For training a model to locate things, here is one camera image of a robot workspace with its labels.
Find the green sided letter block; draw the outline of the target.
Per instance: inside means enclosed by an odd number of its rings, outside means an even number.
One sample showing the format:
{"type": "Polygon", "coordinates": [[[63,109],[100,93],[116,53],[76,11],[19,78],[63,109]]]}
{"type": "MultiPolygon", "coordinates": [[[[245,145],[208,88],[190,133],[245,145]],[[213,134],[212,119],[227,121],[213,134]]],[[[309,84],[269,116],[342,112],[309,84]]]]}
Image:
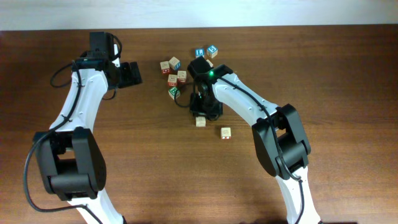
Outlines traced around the green sided letter block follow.
{"type": "Polygon", "coordinates": [[[204,116],[197,116],[195,118],[196,127],[201,128],[206,126],[206,118],[204,116]]]}

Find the green B block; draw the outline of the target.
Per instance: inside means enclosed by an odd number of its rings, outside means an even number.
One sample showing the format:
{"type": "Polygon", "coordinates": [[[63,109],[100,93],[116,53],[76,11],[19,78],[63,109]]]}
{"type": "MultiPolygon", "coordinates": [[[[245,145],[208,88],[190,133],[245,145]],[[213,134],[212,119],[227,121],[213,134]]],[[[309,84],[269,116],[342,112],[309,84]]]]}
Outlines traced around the green B block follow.
{"type": "Polygon", "coordinates": [[[177,99],[180,96],[180,90],[176,87],[173,86],[168,90],[169,96],[174,100],[177,99]]]}

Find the red sided number block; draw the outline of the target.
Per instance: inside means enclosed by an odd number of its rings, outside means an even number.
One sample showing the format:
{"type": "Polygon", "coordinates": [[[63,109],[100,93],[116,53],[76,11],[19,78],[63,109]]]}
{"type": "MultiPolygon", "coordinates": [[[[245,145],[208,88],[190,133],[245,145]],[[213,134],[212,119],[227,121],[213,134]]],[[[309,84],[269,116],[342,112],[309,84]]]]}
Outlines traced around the red sided number block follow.
{"type": "Polygon", "coordinates": [[[222,127],[221,128],[221,139],[231,139],[231,128],[222,127]]]}

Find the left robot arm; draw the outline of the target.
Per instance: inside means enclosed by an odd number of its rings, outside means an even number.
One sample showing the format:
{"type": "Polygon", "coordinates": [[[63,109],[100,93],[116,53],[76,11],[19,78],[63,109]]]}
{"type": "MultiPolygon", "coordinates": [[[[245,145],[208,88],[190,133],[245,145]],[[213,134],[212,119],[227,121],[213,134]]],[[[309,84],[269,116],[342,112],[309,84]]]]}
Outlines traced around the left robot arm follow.
{"type": "Polygon", "coordinates": [[[76,209],[87,223],[125,223],[105,190],[106,163],[97,145],[93,127],[100,103],[109,90],[142,83],[136,62],[120,62],[122,43],[108,32],[90,33],[90,48],[68,64],[72,74],[63,108],[47,132],[37,132],[24,165],[23,186],[27,185],[30,159],[38,163],[44,189],[76,209]]]}

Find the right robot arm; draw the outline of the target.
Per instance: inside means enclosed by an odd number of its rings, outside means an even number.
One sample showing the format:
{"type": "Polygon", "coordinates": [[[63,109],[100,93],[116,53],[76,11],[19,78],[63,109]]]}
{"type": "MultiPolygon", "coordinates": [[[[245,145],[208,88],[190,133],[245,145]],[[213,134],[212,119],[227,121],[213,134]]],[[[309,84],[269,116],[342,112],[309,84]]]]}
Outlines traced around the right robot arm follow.
{"type": "Polygon", "coordinates": [[[277,180],[288,223],[321,223],[308,184],[311,147],[298,111],[265,100],[226,65],[212,67],[198,57],[187,70],[193,78],[192,115],[217,120],[226,105],[242,117],[252,128],[259,163],[277,180]]]}

